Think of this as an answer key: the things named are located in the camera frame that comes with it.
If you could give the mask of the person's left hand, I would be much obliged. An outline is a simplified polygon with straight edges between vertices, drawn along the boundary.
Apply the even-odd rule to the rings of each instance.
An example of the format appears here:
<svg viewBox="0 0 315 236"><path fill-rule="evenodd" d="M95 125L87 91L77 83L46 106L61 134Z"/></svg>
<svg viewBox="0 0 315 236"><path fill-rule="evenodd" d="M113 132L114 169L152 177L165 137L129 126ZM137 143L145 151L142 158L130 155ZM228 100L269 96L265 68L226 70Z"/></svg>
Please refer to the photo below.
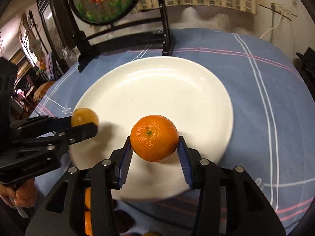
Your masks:
<svg viewBox="0 0 315 236"><path fill-rule="evenodd" d="M35 205L37 199L37 189L35 179L25 181L21 186L14 190L10 186L0 186L2 200L12 208L30 208Z"/></svg>

